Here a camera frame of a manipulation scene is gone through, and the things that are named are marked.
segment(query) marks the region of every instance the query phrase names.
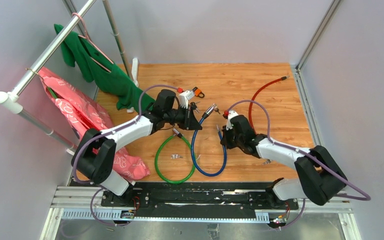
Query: blue hose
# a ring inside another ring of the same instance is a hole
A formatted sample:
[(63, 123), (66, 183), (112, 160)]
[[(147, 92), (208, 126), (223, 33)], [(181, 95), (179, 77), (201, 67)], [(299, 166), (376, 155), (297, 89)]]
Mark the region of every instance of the blue hose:
[[(204, 119), (205, 118), (201, 118), (201, 120), (199, 120), (199, 124), (202, 125), (202, 123), (204, 122)], [(208, 176), (208, 177), (215, 177), (219, 174), (221, 174), (223, 172), (223, 170), (225, 169), (226, 167), (226, 163), (228, 161), (228, 154), (226, 153), (226, 147), (223, 145), (223, 156), (224, 156), (224, 160), (223, 160), (223, 165), (221, 166), (220, 170), (216, 173), (207, 173), (205, 172), (204, 170), (202, 170), (200, 168), (200, 166), (198, 166), (198, 163), (197, 163), (197, 160), (195, 159), (195, 139), (197, 138), (197, 133), (198, 133), (198, 130), (195, 130), (195, 132), (193, 133), (193, 136), (192, 136), (192, 143), (190, 144), (191, 145), (191, 148), (190, 148), (190, 156), (192, 157), (192, 162), (193, 162), (193, 165), (195, 165), (195, 168), (202, 174), (204, 174), (205, 176)], [(220, 133), (220, 131), (218, 131), (218, 137), (220, 138), (220, 140), (222, 140), (222, 134)]]

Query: white wall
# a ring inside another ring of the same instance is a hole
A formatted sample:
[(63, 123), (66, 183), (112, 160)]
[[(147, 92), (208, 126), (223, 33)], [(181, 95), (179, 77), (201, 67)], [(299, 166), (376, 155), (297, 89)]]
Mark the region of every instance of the white wall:
[[(142, 63), (296, 64), (332, 0), (110, 0), (126, 52)], [(74, 1), (77, 8), (84, 0)], [(104, 7), (85, 16), (121, 61)]]
[[(0, 91), (10, 91), (55, 37), (53, 23), (68, 22), (62, 1), (0, 0)], [(92, 95), (61, 51), (47, 67)], [(35, 78), (23, 92), (25, 109), (67, 137), (74, 134)], [(68, 177), (70, 157), (56, 140), (0, 106), (0, 239), (38, 239), (56, 186)]]
[(324, 144), (372, 196), (351, 202), (362, 237), (384, 239), (384, 1), (342, 1), (302, 73)]

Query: wooden table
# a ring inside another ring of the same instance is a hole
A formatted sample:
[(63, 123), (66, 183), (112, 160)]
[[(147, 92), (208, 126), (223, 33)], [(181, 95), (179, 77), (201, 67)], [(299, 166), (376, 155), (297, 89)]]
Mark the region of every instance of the wooden table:
[[(313, 141), (307, 125), (306, 117), (300, 102), (300, 97), (287, 63), (240, 63), (240, 64), (141, 64), (139, 67), (139, 87), (145, 89), (155, 84), (167, 84), (190, 90), (199, 87), (205, 98), (200, 101), (198, 108), (204, 112), (211, 104), (216, 103), (223, 113), (228, 107), (239, 100), (251, 99), (255, 91), (262, 85), (283, 76), (287, 80), (277, 82), (266, 89), (256, 98), (256, 101), (266, 107), (271, 119), (271, 136), (281, 142), (300, 146), (313, 147)], [(148, 93), (155, 98), (161, 88), (151, 89)], [(108, 110), (115, 125), (132, 119), (136, 113), (127, 113), (125, 109), (117, 110), (117, 97), (99, 92), (97, 102)], [(239, 104), (234, 108), (239, 114), (248, 117), (248, 103)], [(199, 120), (201, 114), (195, 114)], [(267, 120), (264, 112), (253, 105), (253, 122), (257, 133), (267, 132)], [(226, 120), (213, 113), (202, 124), (195, 142), (195, 152), (201, 155), (199, 166), (208, 173), (217, 172), (223, 163), (223, 150), (216, 131)], [(191, 141), (193, 131), (181, 131)], [(142, 181), (161, 181), (154, 168), (154, 157), (161, 143), (173, 132), (162, 130), (151, 136), (143, 137), (126, 146), (132, 156), (140, 156), (149, 167), (151, 174)], [(171, 159), (171, 154), (179, 154), (183, 158)], [(244, 154), (238, 148), (227, 150), (227, 165), (224, 171), (215, 177), (207, 177), (195, 171), (189, 181), (199, 182), (271, 182), (278, 178), (296, 178), (296, 172), (277, 162), (265, 164), (265, 159), (255, 158)], [(159, 169), (171, 180), (183, 179), (191, 170), (192, 160), (186, 144), (180, 139), (173, 139), (162, 150), (159, 159)]]

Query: green garment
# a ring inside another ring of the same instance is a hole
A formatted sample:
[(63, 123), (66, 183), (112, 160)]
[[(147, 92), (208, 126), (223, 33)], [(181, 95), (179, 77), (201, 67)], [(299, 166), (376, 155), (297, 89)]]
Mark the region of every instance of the green garment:
[[(53, 26), (57, 34), (63, 29), (59, 24)], [(71, 67), (75, 67), (76, 62), (86, 82), (95, 81), (103, 92), (118, 96), (116, 104), (118, 110), (134, 107), (134, 110), (139, 112), (139, 97), (143, 91), (115, 63), (108, 61), (96, 50), (87, 39), (79, 37), (79, 34), (72, 31), (61, 44), (61, 49), (64, 62)], [(103, 69), (92, 58), (111, 72)], [(152, 97), (144, 94), (141, 102), (142, 110), (144, 111), (153, 102), (155, 100)]]

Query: pink fabric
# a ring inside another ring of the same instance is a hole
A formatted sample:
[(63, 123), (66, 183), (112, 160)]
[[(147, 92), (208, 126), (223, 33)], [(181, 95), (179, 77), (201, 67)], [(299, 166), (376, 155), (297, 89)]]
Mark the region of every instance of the pink fabric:
[[(42, 67), (38, 73), (42, 77), (41, 81), (46, 94), (59, 108), (69, 124), (77, 130), (80, 138), (90, 128), (104, 130), (114, 126), (107, 111), (90, 97), (46, 67)], [(52, 97), (47, 87), (56, 93), (57, 99)], [(125, 147), (115, 153), (112, 169), (130, 180), (140, 180), (151, 174), (142, 159), (130, 156)]]

